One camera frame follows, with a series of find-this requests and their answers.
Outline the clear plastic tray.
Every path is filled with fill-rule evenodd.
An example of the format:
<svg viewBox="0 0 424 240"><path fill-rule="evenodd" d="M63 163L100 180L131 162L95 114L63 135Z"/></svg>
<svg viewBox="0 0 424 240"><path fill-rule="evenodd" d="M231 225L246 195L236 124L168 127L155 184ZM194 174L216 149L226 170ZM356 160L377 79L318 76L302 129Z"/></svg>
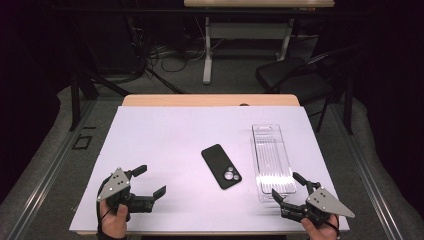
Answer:
<svg viewBox="0 0 424 240"><path fill-rule="evenodd" d="M277 124L254 124L251 129L259 201L272 201L273 190L283 199L287 199L296 192L296 184L292 177L280 126Z"/></svg>

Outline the black metal stand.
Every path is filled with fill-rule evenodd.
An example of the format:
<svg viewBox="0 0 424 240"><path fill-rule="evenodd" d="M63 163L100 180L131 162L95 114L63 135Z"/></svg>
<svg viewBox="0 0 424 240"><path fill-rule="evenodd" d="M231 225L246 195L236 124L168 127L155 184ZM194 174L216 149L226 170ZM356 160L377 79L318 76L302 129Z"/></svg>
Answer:
<svg viewBox="0 0 424 240"><path fill-rule="evenodd" d="M78 40L72 40L67 37L65 41L68 47L69 60L73 66L70 84L72 111L70 130L74 131L81 122L80 93L83 93L88 100L96 100L99 97L99 92L95 88L94 83L99 83L122 97L128 96L130 92L87 67L81 58L82 45L79 44Z"/></svg>

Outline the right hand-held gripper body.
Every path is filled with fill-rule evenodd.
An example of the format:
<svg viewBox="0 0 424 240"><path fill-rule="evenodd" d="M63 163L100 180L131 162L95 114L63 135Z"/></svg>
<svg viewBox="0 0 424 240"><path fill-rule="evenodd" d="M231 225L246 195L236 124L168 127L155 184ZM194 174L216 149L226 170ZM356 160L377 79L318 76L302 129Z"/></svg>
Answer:
<svg viewBox="0 0 424 240"><path fill-rule="evenodd" d="M302 186L307 188L309 195L303 205L294 205L280 200L280 212L283 218L301 222L309 219L315 226L328 223L330 215L354 218L355 214L319 182L306 181Z"/></svg>

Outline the white-legged desk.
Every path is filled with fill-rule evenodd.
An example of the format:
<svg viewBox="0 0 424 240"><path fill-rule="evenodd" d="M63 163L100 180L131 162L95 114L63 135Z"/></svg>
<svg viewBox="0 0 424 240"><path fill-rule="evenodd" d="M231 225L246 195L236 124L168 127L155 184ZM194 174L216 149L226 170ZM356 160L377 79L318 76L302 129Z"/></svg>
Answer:
<svg viewBox="0 0 424 240"><path fill-rule="evenodd" d="M184 0L185 7L192 8L218 8L230 10L231 8L265 10L271 9L316 9L331 8L334 0ZM211 83L212 74L212 48L211 40L216 39L280 39L282 41L280 52L276 54L278 60L285 58L290 41L294 19L289 18L286 23L215 23L210 18L205 18L204 47L205 64L203 83Z"/></svg>

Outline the black chair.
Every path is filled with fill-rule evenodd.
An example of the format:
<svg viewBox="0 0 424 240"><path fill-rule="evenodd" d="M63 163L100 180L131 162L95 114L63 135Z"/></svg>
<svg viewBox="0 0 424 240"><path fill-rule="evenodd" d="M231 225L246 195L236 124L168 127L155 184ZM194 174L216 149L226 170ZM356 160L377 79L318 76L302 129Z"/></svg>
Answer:
<svg viewBox="0 0 424 240"><path fill-rule="evenodd" d="M318 111L317 132L321 129L328 105L338 102L344 95L343 124L352 134L353 75L363 50L362 44L354 44L309 60L287 58L258 67L255 76L266 93L292 94L302 106L323 100L323 108Z"/></svg>

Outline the white board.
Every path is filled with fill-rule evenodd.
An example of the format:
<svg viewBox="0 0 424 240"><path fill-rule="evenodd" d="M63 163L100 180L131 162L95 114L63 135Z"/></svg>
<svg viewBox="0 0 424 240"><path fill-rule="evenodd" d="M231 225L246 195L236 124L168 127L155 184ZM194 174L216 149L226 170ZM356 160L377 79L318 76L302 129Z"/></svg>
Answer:
<svg viewBox="0 0 424 240"><path fill-rule="evenodd" d="M147 171L132 179L131 190L165 195L147 214L132 215L128 229L142 235L277 234L301 231L281 217L275 201L258 198L251 145L252 126L276 124L293 171L334 188L305 110L290 106L120 107L97 158L70 225L96 230L96 197L116 168ZM240 171L240 183L223 190L201 156L219 144Z"/></svg>

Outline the person's left hand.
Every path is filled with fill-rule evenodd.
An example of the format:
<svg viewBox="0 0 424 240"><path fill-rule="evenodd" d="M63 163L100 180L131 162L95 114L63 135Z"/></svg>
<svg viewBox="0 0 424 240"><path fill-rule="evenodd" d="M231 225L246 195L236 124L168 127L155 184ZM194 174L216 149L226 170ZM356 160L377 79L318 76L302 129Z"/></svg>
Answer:
<svg viewBox="0 0 424 240"><path fill-rule="evenodd" d="M116 213L110 210L109 205L105 200L101 201L100 207L100 229L98 232L105 233L126 233L127 234L127 222L126 217L128 214L128 207L120 204Z"/></svg>

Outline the metal floor rail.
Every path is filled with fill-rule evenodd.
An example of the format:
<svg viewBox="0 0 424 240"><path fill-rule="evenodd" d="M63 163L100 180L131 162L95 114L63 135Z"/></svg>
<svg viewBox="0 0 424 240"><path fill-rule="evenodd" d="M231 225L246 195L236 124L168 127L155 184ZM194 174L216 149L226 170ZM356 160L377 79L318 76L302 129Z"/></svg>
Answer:
<svg viewBox="0 0 424 240"><path fill-rule="evenodd" d="M388 240L404 240L400 229L395 222L395 219L388 208L386 200L383 198L382 192L379 190L366 159L360 150L360 147L353 135L350 135L345 128L343 121L343 111L338 105L331 105L330 110L333 113L338 129L340 130L344 141L346 142L352 158L355 162L355 167L364 185L365 191L371 201L371 204L376 212L376 215L382 225L382 228Z"/></svg>
<svg viewBox="0 0 424 240"><path fill-rule="evenodd" d="M104 137L97 121L98 103L83 105L76 129L70 131L63 107L52 131L0 206L7 229L0 240L92 240L70 230Z"/></svg>

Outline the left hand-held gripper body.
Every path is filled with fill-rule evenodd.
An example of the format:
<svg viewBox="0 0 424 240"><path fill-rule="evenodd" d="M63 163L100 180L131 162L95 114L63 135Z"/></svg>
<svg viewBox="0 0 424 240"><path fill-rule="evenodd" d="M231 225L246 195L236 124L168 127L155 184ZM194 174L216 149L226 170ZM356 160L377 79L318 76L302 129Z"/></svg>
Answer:
<svg viewBox="0 0 424 240"><path fill-rule="evenodd" d="M103 181L97 202L105 200L114 213L120 204L126 205L130 213L151 213L155 200L152 196L136 196L131 192L131 171L118 167Z"/></svg>

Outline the person's right hand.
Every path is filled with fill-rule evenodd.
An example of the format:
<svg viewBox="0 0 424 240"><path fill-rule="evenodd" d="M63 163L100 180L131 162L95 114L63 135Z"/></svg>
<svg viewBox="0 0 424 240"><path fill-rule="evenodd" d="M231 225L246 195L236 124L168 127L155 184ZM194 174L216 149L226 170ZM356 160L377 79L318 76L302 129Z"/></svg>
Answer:
<svg viewBox="0 0 424 240"><path fill-rule="evenodd" d="M335 230L339 226L338 216L332 214L328 222L332 226L323 224L317 228L309 219L301 220L303 228L309 235L309 240L338 240L338 232Z"/></svg>

